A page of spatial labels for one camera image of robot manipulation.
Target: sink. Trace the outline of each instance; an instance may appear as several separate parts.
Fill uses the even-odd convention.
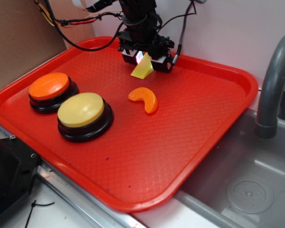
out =
[[[222,227],[285,228],[285,121],[274,138],[261,139],[255,118],[250,109],[242,114],[182,185],[188,197],[176,198]]]

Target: white wall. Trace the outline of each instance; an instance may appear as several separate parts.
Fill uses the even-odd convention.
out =
[[[91,6],[96,0],[85,0]],[[164,22],[183,14],[188,0],[157,0]],[[189,16],[183,54],[233,66],[251,73],[260,86],[270,58],[285,34],[285,0],[207,0],[196,3]],[[107,9],[120,9],[118,1]],[[96,36],[112,36],[120,21],[106,16],[93,24]],[[163,28],[161,35],[178,44],[182,19]]]

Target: black device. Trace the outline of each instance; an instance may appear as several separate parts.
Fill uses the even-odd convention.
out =
[[[99,0],[86,9],[97,12],[112,5],[114,1],[116,0]],[[155,11],[155,0],[119,0],[119,3],[124,14],[123,23],[126,25],[126,29],[117,35],[120,41],[118,50],[123,53],[124,61],[136,65],[138,53],[148,52],[154,70],[170,72],[173,67],[170,48],[174,47],[174,42],[157,33],[162,19]]]
[[[0,218],[30,195],[39,161],[20,139],[0,139]]]

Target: red wire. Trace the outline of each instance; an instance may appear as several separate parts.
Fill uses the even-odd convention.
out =
[[[70,25],[81,25],[81,24],[88,24],[88,23],[92,23],[94,21],[96,21],[96,18],[90,19],[90,20],[86,20],[86,21],[76,21],[76,22],[70,22]]]

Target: red tray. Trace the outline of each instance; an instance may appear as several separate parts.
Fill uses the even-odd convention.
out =
[[[81,43],[99,47],[111,38]],[[247,72],[181,56],[171,73],[130,76],[134,65],[116,51],[118,42],[97,52],[72,48],[0,91],[0,124],[37,151],[52,166],[106,205],[142,211],[169,199],[257,94]],[[63,72],[79,91],[101,95],[114,122],[101,137],[67,142],[57,129],[57,114],[38,114],[28,90],[37,78]],[[147,87],[159,107],[147,114],[128,94]]]

